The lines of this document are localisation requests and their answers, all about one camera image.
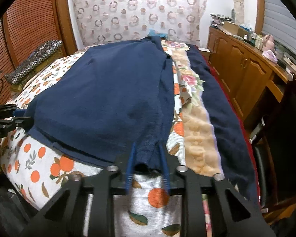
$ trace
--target pink vase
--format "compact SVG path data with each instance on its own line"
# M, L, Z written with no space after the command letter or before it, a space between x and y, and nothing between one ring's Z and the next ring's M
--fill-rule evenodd
M267 35L263 38L263 48L262 51L271 50L274 52L274 38L271 35Z

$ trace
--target wooden desk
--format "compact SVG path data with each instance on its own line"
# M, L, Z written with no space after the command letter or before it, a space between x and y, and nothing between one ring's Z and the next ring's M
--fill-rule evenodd
M288 73L258 50L221 30L210 28L209 64L224 84L238 115L245 121L266 88L281 101Z

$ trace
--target navy blue garment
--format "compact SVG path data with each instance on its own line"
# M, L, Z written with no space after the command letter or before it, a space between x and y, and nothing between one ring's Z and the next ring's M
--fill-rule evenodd
M204 80L202 100L214 126L218 151L221 156L224 175L239 192L254 204L258 204L255 171L243 138L239 120L232 110L225 94L211 75L205 59L195 46L187 51L191 69Z
M28 133L88 164L107 166L137 145L135 164L160 169L173 111L172 59L159 37L89 48L26 110Z

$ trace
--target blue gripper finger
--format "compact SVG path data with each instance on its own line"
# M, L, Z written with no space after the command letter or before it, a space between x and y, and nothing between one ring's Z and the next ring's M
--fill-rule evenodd
M129 193L130 185L133 182L133 172L134 172L134 164L135 164L135 152L136 152L136 143L132 145L132 151L130 153L128 164L126 168L126 184L125 189L126 193Z
M168 195L170 195L170 174L168 163L166 160L166 148L161 143L159 143L159 150L160 150L160 160L161 160L161 169L162 169L162 176L163 176L163 185Z
M24 116L25 112L26 112L26 110L17 109L12 112L12 116L13 117L22 117L22 116Z

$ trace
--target bed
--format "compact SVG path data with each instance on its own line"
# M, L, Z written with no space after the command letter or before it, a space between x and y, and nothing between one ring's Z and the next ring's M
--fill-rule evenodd
M8 104L27 108L38 94L56 84L86 50L53 62ZM241 122L206 61L194 46L163 42L163 50L174 59L174 118L167 141L168 152L197 173L224 174L242 195L257 205L255 170ZM41 144L21 128L9 133L2 140L2 147L2 171L37 209L68 181L70 174L90 176L102 170ZM152 178L135 175L132 195L116 196L114 203L116 236L138 236L138 232L141 236L149 236L151 232L157 236L179 233L181 197L166 195L160 175ZM204 207L208 236L211 236L205 197Z

